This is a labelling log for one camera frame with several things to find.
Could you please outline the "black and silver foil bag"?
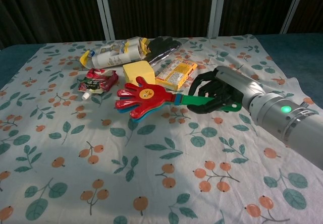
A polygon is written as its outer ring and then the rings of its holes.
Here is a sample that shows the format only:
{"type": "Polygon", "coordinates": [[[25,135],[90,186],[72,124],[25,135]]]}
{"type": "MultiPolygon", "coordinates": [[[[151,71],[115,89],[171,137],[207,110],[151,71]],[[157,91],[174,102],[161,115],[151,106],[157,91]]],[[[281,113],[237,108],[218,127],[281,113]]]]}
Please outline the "black and silver foil bag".
{"type": "Polygon", "coordinates": [[[179,49],[181,45],[181,41],[172,37],[157,37],[148,43],[148,52],[143,60],[154,66],[157,62],[179,49]]]}

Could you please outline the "yellow printed snack box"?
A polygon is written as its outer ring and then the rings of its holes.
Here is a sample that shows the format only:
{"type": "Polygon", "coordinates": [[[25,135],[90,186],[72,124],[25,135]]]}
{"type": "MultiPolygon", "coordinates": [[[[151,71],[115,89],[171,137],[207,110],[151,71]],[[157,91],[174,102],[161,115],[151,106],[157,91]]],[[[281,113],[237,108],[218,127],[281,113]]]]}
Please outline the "yellow printed snack box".
{"type": "Polygon", "coordinates": [[[196,68],[196,62],[176,59],[155,77],[155,83],[168,90],[177,91],[196,68]]]}

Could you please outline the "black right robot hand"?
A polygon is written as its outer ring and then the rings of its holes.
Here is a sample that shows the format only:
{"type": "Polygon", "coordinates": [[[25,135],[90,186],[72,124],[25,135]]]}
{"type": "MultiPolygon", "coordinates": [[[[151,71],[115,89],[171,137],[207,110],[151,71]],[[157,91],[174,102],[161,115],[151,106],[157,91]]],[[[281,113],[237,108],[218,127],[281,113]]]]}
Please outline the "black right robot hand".
{"type": "Polygon", "coordinates": [[[217,69],[199,74],[190,86],[188,95],[194,95],[196,89],[204,81],[208,83],[201,86],[198,96],[211,97],[212,100],[203,105],[187,105],[187,108],[196,114],[208,114],[232,103],[242,103],[243,94],[233,86],[216,77],[217,69]]]}

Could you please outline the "white metal frame post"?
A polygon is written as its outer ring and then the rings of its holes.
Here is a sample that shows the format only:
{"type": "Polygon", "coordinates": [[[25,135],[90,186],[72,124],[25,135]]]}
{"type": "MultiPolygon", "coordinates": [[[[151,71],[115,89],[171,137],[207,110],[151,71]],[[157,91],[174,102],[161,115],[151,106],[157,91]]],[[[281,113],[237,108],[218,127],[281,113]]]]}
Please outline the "white metal frame post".
{"type": "Polygon", "coordinates": [[[295,15],[295,12],[297,10],[297,7],[300,3],[300,0],[292,0],[290,7],[288,9],[288,12],[286,14],[285,20],[282,24],[281,30],[280,30],[280,34],[286,34],[288,32],[288,29],[290,27],[290,24],[293,20],[293,17],[295,15]]]}
{"type": "Polygon", "coordinates": [[[224,0],[211,0],[210,17],[207,36],[218,37],[222,19],[224,0]]]}
{"type": "Polygon", "coordinates": [[[105,40],[115,40],[114,26],[112,22],[112,16],[109,6],[109,0],[96,0],[100,19],[103,27],[105,40]]]}

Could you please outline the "red spouted drink pouch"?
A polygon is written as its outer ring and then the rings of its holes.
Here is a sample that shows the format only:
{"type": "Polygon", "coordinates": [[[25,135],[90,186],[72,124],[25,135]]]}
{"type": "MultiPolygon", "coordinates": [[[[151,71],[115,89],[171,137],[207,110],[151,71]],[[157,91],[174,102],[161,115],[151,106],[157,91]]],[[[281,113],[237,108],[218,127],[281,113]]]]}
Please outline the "red spouted drink pouch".
{"type": "Polygon", "coordinates": [[[78,91],[82,93],[82,100],[88,100],[93,94],[110,91],[118,79],[115,70],[90,69],[80,81],[78,91]]]}

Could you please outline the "floral fruit print tablecloth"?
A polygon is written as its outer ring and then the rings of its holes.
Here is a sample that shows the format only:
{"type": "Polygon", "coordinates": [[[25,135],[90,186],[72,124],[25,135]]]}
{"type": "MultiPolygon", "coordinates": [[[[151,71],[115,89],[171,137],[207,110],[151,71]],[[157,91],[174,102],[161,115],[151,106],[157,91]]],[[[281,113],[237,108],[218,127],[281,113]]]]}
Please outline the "floral fruit print tablecloth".
{"type": "Polygon", "coordinates": [[[102,45],[0,50],[0,224],[323,224],[323,171],[246,110],[132,122],[124,80],[82,100],[79,57],[102,45]]]}

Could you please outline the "dark pleated curtain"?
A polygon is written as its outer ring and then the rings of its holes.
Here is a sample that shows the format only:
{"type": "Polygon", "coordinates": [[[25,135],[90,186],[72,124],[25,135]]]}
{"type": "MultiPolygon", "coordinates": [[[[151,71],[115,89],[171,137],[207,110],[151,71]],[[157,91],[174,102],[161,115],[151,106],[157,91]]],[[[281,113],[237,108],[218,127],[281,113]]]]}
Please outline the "dark pleated curtain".
{"type": "MultiPolygon", "coordinates": [[[[108,0],[116,39],[207,34],[211,0],[108,0]]],[[[279,33],[292,0],[224,0],[219,34],[279,33]]],[[[104,40],[97,0],[0,0],[0,49],[104,40]]]]}

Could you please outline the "yellow foam cube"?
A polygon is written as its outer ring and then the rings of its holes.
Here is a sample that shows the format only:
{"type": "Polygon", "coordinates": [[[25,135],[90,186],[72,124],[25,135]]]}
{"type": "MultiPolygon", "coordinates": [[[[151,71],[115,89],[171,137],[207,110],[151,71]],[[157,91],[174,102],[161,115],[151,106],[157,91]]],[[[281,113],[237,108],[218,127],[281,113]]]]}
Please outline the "yellow foam cube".
{"type": "Polygon", "coordinates": [[[138,86],[137,77],[143,77],[148,84],[155,84],[155,72],[147,61],[137,61],[123,65],[126,83],[138,86]]]}

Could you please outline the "white and yellow snack bag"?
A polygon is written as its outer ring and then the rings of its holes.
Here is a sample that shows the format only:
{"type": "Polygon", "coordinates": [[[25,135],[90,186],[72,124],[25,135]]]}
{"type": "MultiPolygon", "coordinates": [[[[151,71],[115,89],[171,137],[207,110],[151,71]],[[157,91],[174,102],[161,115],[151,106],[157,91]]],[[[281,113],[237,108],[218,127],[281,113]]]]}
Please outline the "white and yellow snack bag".
{"type": "Polygon", "coordinates": [[[150,53],[150,40],[133,37],[87,50],[79,59],[87,69],[104,69],[140,61],[150,53]]]}

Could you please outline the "red hand clapper toy green handle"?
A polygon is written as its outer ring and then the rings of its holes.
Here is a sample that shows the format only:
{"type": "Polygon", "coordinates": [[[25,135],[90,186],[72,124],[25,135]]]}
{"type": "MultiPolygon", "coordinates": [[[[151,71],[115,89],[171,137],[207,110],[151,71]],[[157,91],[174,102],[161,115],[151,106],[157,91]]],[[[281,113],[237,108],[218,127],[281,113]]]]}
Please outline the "red hand clapper toy green handle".
{"type": "Polygon", "coordinates": [[[147,83],[141,76],[137,80],[138,85],[126,83],[123,89],[118,90],[119,99],[115,102],[115,108],[121,113],[129,112],[134,121],[140,121],[166,104],[200,106],[213,100],[211,97],[171,93],[162,86],[147,83]]]}

